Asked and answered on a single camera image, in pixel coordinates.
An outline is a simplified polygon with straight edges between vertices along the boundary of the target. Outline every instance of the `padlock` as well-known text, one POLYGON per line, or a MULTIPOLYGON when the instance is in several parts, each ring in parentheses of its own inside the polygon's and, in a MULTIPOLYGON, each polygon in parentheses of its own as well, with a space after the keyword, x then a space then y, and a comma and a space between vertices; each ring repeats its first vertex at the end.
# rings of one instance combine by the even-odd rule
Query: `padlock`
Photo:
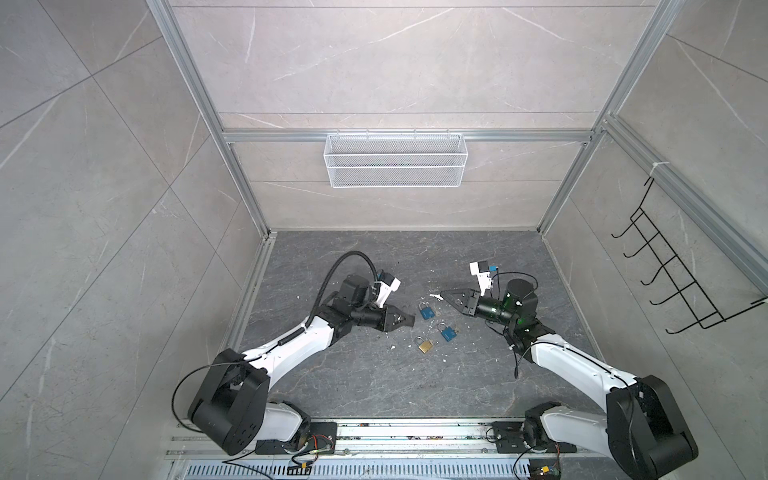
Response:
POLYGON ((419 304, 419 312, 422 314, 424 320, 429 320, 435 316, 435 310, 432 310, 427 302, 421 302, 419 304))
POLYGON ((456 338, 456 331, 453 328, 445 325, 443 322, 438 323, 437 328, 440 329, 441 325, 443 325, 445 328, 440 330, 440 335, 442 335, 442 338, 444 338, 446 342, 450 342, 456 338))
POLYGON ((417 336, 415 339, 415 342, 419 344, 419 350, 422 351, 422 353, 427 353, 429 350, 432 349, 432 341, 431 340, 424 340, 424 337, 417 336))

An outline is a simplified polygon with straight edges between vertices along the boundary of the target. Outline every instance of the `black wire rack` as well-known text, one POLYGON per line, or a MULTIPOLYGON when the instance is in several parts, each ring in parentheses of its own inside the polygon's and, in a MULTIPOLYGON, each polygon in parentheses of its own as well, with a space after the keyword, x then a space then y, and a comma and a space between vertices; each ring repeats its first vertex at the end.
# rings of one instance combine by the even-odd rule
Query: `black wire rack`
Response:
POLYGON ((652 220, 652 219, 651 219, 651 218, 648 216, 648 214, 645 212, 645 210, 643 210, 643 202, 645 201, 645 198, 648 196, 648 192, 650 191, 650 188, 651 188, 651 187, 654 185, 654 179, 653 179, 652 177, 649 177, 649 178, 648 178, 648 180, 646 180, 646 181, 645 181, 645 183, 644 183, 643 185, 644 185, 644 186, 645 186, 645 185, 647 185, 647 186, 648 186, 648 188, 645 190, 645 195, 643 195, 643 200, 640 200, 640 206, 639 206, 639 207, 637 207, 637 209, 636 209, 636 210, 635 210, 635 211, 634 211, 634 212, 633 212, 633 213, 630 215, 630 220, 631 220, 631 223, 629 224, 629 227, 627 227, 627 228, 626 228, 626 229, 625 229, 623 232, 621 232, 621 234, 619 234, 619 235, 613 235, 613 234, 611 234, 611 236, 612 236, 613 238, 621 238, 621 237, 623 237, 623 236, 626 234, 626 232, 628 232, 628 231, 629 231, 629 230, 630 230, 632 227, 634 227, 634 229, 635 229, 635 230, 637 230, 637 232, 638 232, 638 233, 640 234, 640 236, 643 238, 643 240, 645 241, 645 243, 643 243, 643 246, 642 246, 642 247, 640 247, 639 249, 637 249, 637 251, 636 251, 635 253, 632 253, 631 255, 627 255, 627 254, 625 253, 625 254, 624 254, 624 256, 625 256, 626 258, 632 258, 632 257, 634 257, 635 255, 637 255, 638 253, 640 253, 640 252, 641 252, 641 251, 642 251, 644 248, 646 248, 646 247, 647 247, 647 248, 648 248, 648 249, 649 249, 649 250, 650 250, 650 251, 651 251, 651 252, 654 254, 654 257, 656 257, 656 260, 658 260, 658 262, 659 262, 659 265, 660 265, 660 266, 659 266, 659 268, 658 268, 658 270, 656 270, 656 273, 654 274, 654 277, 653 277, 652 279, 650 279, 650 282, 648 282, 648 283, 645 283, 643 280, 641 280, 641 283, 642 283, 643 285, 646 285, 646 286, 647 286, 647 285, 651 285, 651 284, 652 284, 652 283, 653 283, 653 282, 654 282, 654 281, 655 281, 655 280, 658 278, 659 274, 660 274, 660 273, 663 271, 664 273, 666 273, 666 274, 667 274, 667 277, 669 277, 670 281, 672 282, 672 285, 673 285, 673 286, 674 286, 674 288, 676 289, 675 293, 673 293, 672 295, 669 295, 669 296, 668 296, 667 298, 665 298, 664 300, 661 300, 660 302, 654 302, 654 301, 651 301, 651 302, 650 302, 650 304, 651 304, 651 305, 661 305, 662 303, 666 303, 666 302, 668 302, 669 300, 672 300, 672 299, 673 299, 675 296, 678 296, 678 295, 680 295, 680 298, 682 298, 682 299, 683 299, 683 301, 685 302, 685 305, 688 307, 688 310, 690 311, 691 315, 693 315, 693 316, 694 316, 694 319, 696 319, 696 321, 694 321, 694 322, 693 322, 693 323, 691 323, 690 325, 688 325, 688 326, 685 326, 685 327, 683 327, 683 328, 681 328, 681 329, 679 329, 679 330, 670 331, 669 329, 665 329, 665 330, 667 331, 667 333, 669 333, 669 334, 672 334, 672 335, 673 335, 673 334, 675 334, 675 333, 684 332, 685 330, 688 330, 690 327, 692 327, 692 326, 694 326, 694 325, 698 325, 698 326, 700 326, 700 327, 701 327, 701 328, 703 328, 703 329, 709 329, 709 328, 712 328, 712 327, 713 327, 713 326, 715 326, 715 325, 719 325, 720 323, 726 322, 726 321, 728 321, 728 320, 730 320, 730 319, 734 318, 735 316, 739 316, 739 315, 741 315, 742 313, 746 313, 746 312, 749 312, 751 309, 753 309, 753 308, 757 308, 758 306, 761 306, 761 305, 763 305, 763 304, 764 304, 764 300, 768 300, 768 296, 766 296, 766 297, 763 297, 763 298, 761 298, 761 299, 759 299, 759 300, 755 300, 754 302, 750 303, 750 306, 748 306, 748 307, 747 307, 747 308, 745 308, 744 310, 741 310, 741 311, 739 311, 739 312, 736 312, 736 313, 734 313, 733 315, 730 315, 730 316, 724 316, 724 315, 723 315, 723 314, 720 312, 720 310, 717 308, 717 306, 715 306, 714 302, 712 301, 712 299, 710 298, 710 296, 707 294, 707 291, 706 291, 706 290, 705 290, 705 289, 704 289, 704 288, 701 286, 701 284, 698 282, 698 280, 696 280, 696 277, 695 277, 695 276, 694 276, 694 275, 693 275, 693 274, 690 272, 690 270, 688 270, 688 266, 685 264, 685 262, 683 261, 683 259, 681 259, 681 258, 680 258, 680 256, 677 254, 677 252, 675 251, 675 249, 674 249, 674 248, 672 247, 672 245, 669 243, 669 241, 667 241, 667 238, 666 238, 666 237, 665 237, 665 236, 664 236, 664 235, 661 233, 661 231, 660 231, 660 230, 659 230, 659 229, 656 227, 656 224, 655 224, 655 223, 654 223, 654 221, 653 221, 653 220, 652 220), (647 238, 647 237, 646 237, 646 235, 645 235, 645 234, 642 232, 642 230, 640 230, 640 228, 637 226, 637 221, 638 221, 639 219, 643 218, 643 217, 645 217, 645 219, 646 219, 646 220, 647 220, 647 221, 650 223, 650 225, 653 227, 653 231, 655 231, 655 233, 654 233, 652 236, 650 236, 650 238, 647 238), (669 248, 670 252, 672 252, 672 257, 670 257, 669 259, 666 259, 666 260, 662 260, 662 259, 661 259, 661 257, 659 256, 659 253, 658 253, 656 250, 654 250, 654 247, 653 247, 653 245, 651 245, 651 244, 650 244, 650 242, 651 242, 651 241, 652 241, 654 238, 656 238, 656 237, 659 237, 659 238, 661 238, 661 239, 662 239, 662 240, 663 240, 663 241, 664 241, 664 242, 667 244, 667 247, 669 248), (682 286, 682 287, 681 287, 681 286, 679 286, 679 285, 677 284, 677 282, 675 282, 675 281, 674 281, 674 278, 672 278, 672 274, 671 274, 671 273, 669 272, 669 270, 667 269, 667 266, 670 266, 670 264, 672 263, 672 261, 673 261, 673 260, 676 260, 676 261, 677 261, 677 262, 678 262, 680 265, 682 265, 682 266, 683 266, 683 268, 685 269, 686 273, 688 273, 688 276, 689 276, 689 277, 690 277, 690 278, 691 278, 693 281, 691 281, 690 283, 688 283, 687 285, 685 285, 685 286, 682 286), (696 312, 694 311, 694 308, 693 308, 693 307, 692 307, 692 306, 691 306, 691 305, 688 303, 688 299, 685 297, 685 295, 683 295, 683 291, 685 291, 685 290, 687 290, 687 289, 691 288, 692 286, 698 287, 698 289, 701 291, 701 293, 704 295, 704 297, 706 297, 706 298, 707 298, 707 301, 710 303, 710 305, 711 305, 711 306, 712 306, 712 308, 714 309, 714 311, 713 311, 712 313, 710 313, 709 315, 706 315, 706 316, 704 316, 704 317, 702 317, 702 318, 699 318, 699 316, 698 316, 698 315, 696 314, 696 312), (720 319, 719 319, 719 320, 717 320, 717 321, 716 321, 716 322, 714 322, 714 323, 711 323, 710 325, 704 325, 704 324, 702 323, 704 320, 706 320, 706 319, 708 319, 708 318, 710 318, 710 317, 712 317, 712 316, 718 316, 718 317, 720 317, 720 319))

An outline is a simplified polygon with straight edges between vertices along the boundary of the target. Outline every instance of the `wall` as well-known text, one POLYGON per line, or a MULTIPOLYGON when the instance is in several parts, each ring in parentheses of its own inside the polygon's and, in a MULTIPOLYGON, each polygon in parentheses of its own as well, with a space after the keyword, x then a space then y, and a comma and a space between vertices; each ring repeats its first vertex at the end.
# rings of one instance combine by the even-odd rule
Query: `wall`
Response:
POLYGON ((533 230, 580 147, 578 142, 472 142, 460 187, 334 189, 323 146, 235 144, 272 228, 533 230))
POLYGON ((146 478, 256 229, 144 2, 0 21, 0 477, 146 478))
MULTIPOLYGON (((619 115, 736 225, 766 245, 768 84, 764 69, 768 31, 765 2, 688 2, 645 69, 619 115)), ((681 478, 766 478, 768 454, 768 307, 726 323, 676 330, 693 321, 659 266, 630 230, 629 216, 645 192, 642 171, 610 138, 591 158, 546 238, 587 324, 608 362, 672 387, 683 407, 700 457, 681 478)), ((644 209, 724 315, 761 293, 656 185, 644 209)), ((648 222, 638 222, 648 237, 648 222)), ((672 253, 651 242, 665 261, 672 253)), ((690 275, 670 264, 678 285, 690 275)), ((693 286, 686 300, 705 316, 713 311, 693 286)), ((716 317, 704 321, 713 324, 716 317)))
MULTIPOLYGON (((654 9, 653 0, 171 3, 224 126, 273 129, 588 129, 654 9)), ((453 189, 333 190, 321 144, 237 152, 271 227, 532 229, 578 151, 468 148, 465 183, 453 189), (383 208, 361 215, 361 204, 383 208)))
POLYGON ((691 0, 620 116, 768 251, 768 2, 691 0))

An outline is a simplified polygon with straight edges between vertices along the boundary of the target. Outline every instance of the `brass padlock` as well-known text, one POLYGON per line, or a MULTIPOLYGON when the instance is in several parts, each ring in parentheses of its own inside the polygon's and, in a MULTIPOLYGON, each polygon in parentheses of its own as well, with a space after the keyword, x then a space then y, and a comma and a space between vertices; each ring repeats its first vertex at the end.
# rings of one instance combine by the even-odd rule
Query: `brass padlock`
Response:
POLYGON ((419 350, 422 351, 422 353, 427 353, 429 350, 432 349, 432 343, 431 340, 424 340, 424 337, 417 336, 415 339, 415 342, 419 344, 419 350))

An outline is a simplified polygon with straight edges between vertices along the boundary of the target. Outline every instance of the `blue padlock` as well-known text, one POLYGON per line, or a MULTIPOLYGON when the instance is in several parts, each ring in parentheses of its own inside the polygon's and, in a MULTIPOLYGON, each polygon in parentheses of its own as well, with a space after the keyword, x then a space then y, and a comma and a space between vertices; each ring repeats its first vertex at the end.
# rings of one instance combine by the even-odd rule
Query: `blue padlock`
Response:
POLYGON ((429 306, 427 302, 421 302, 419 304, 419 312, 422 314, 422 317, 424 318, 424 320, 429 320, 435 316, 435 310, 432 310, 432 308, 429 306))
POLYGON ((445 325, 444 323, 438 323, 437 325, 438 329, 440 328, 441 325, 443 325, 445 328, 440 330, 440 335, 442 335, 442 338, 444 338, 446 342, 450 342, 451 340, 456 338, 456 331, 453 328, 445 325))

